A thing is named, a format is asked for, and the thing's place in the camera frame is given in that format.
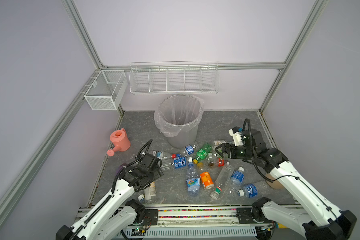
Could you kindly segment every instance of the white bottle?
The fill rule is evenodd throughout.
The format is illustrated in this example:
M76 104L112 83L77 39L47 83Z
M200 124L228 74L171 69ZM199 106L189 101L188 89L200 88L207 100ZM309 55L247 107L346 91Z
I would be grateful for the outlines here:
M211 198L216 200L219 197L221 191L224 189L224 187L226 187L234 170L235 168L231 166L228 162L224 165L219 176L216 179L215 190L211 192Z
M244 181L244 168L239 167L231 175L230 183L228 184L228 191L231 194L237 194L237 191L241 189Z
M156 187L155 182L151 182L149 187L144 189L145 201L150 204L156 200Z
M270 188L266 181L260 181L245 185L242 189L238 190L238 194L240 197L259 197L266 194L266 191Z

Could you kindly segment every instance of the gray trash can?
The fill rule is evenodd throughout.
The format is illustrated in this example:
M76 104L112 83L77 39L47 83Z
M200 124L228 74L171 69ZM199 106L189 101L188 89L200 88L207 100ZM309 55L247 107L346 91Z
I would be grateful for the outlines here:
M182 148L196 140L197 127L203 112L204 106L200 99L178 94L164 99L158 105L154 119L169 144Z

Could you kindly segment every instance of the blue bottle label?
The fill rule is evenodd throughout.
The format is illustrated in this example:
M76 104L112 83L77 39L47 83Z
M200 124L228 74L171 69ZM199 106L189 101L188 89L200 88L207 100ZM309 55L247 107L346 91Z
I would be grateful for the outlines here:
M200 187L200 178L191 178L185 181L187 183L187 187L191 187L193 185Z
M193 150L193 147L191 145L188 145L186 147L184 147L185 151L188 153L188 155L194 153L195 151Z
M239 180L241 183L243 183L244 180L244 174L239 171L234 171L231 177L234 177L235 179Z
M175 157L173 162L175 163L175 168L184 167L187 165L185 157Z
M255 197L257 195L257 189L253 184L248 184L248 185L245 185L244 187L247 188L249 197Z

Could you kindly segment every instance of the white wire shelf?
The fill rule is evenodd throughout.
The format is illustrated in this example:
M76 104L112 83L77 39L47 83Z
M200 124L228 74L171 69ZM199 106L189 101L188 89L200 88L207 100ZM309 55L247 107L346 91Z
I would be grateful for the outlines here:
M101 70L84 97L93 110L117 110L128 81L122 70Z
M133 94L217 93L220 87L217 63L155 67L131 64L129 82Z

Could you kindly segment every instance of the gray marble floor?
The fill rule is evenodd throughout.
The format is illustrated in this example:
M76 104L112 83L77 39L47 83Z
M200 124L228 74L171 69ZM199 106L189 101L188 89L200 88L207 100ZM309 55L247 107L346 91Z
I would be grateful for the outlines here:
M212 140L232 141L228 130L235 126L242 126L245 118L250 118L252 129L257 129L263 134L263 138L269 147L268 139L261 126L261 122L255 111L207 111L204 112L202 120L198 126L197 141L211 142ZM165 136L160 133L155 126L154 112L125 112L121 127L125 128L131 147L125 152L116 152L114 156L109 157L103 174L101 176L96 194L92 201L95 205L110 190L112 181L115 177L117 168L123 162L131 162L139 149L149 140L153 139L150 151L168 151L171 153L179 150L170 146ZM256 172L254 167L239 159L229 159L230 164L243 167L244 182L246 184L263 180ZM164 176L155 181L157 199L154 204L232 204L232 205L250 205L257 198L245 198L238 195L224 192L217 200L210 197L211 190L200 189L199 195L191 197L187 194L185 184L185 172L187 168L170 170L164 172ZM212 180L216 180L221 168L210 168L209 172ZM263 193L263 196L272 199L278 204L294 204L291 194L286 189L269 189Z

